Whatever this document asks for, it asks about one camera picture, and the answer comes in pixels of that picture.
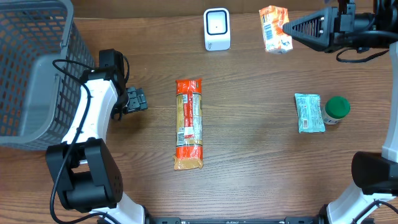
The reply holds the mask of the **orange tissue packet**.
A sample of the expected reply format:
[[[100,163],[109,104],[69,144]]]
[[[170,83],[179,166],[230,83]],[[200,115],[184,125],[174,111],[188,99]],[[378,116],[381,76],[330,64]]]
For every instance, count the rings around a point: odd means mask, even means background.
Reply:
[[[272,54],[285,54],[293,49],[292,37],[285,34],[283,25],[289,22],[288,10],[268,6],[259,10],[265,50]]]

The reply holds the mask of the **orange noodle packet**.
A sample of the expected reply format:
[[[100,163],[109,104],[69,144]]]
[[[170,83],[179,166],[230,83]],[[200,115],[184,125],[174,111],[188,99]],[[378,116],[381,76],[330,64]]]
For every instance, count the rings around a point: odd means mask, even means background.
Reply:
[[[202,80],[177,80],[176,91],[176,152],[175,170],[201,169],[203,167],[203,110]],[[193,94],[193,138],[184,136],[183,95]]]

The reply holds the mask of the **green lid Knorr jar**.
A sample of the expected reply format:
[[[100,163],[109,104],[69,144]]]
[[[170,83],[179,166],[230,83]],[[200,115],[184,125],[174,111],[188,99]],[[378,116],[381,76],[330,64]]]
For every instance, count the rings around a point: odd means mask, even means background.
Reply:
[[[350,112],[349,101],[342,96],[330,98],[322,108],[322,120],[325,124],[337,124]]]

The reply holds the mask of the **green wet wipes packet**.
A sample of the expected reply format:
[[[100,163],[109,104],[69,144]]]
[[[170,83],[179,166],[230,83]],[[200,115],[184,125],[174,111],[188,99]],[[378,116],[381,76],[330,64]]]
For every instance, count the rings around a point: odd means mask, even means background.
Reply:
[[[295,94],[299,133],[325,132],[320,100],[320,96],[316,94]]]

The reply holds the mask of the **red snack bar packet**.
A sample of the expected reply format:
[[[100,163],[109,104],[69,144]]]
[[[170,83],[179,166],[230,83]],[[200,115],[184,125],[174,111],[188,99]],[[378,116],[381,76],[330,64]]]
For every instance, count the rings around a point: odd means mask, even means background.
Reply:
[[[185,138],[193,138],[193,94],[188,93],[183,95],[183,109],[184,109],[184,136]]]

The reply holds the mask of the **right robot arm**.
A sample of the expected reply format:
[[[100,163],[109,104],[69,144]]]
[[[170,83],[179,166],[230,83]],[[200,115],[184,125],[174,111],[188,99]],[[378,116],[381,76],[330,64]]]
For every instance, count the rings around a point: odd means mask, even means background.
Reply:
[[[357,152],[351,163],[352,182],[324,205],[319,223],[363,223],[381,206],[394,212],[397,198],[397,1],[377,0],[370,13],[356,13],[354,1],[339,1],[283,26],[294,40],[324,53],[379,49],[392,68],[391,104],[386,138],[380,152]]]

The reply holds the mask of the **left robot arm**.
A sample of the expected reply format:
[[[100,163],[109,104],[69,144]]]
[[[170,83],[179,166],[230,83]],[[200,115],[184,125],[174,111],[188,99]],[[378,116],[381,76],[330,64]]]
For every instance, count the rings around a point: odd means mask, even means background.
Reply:
[[[106,146],[109,120],[146,110],[144,92],[126,88],[129,62],[117,50],[100,51],[98,68],[83,68],[76,78],[81,94],[72,125],[60,144],[46,150],[53,179],[50,214],[61,223],[55,213],[58,197],[64,209],[84,214],[74,223],[91,217],[98,217],[98,223],[154,223],[148,210],[124,192],[121,172]]]

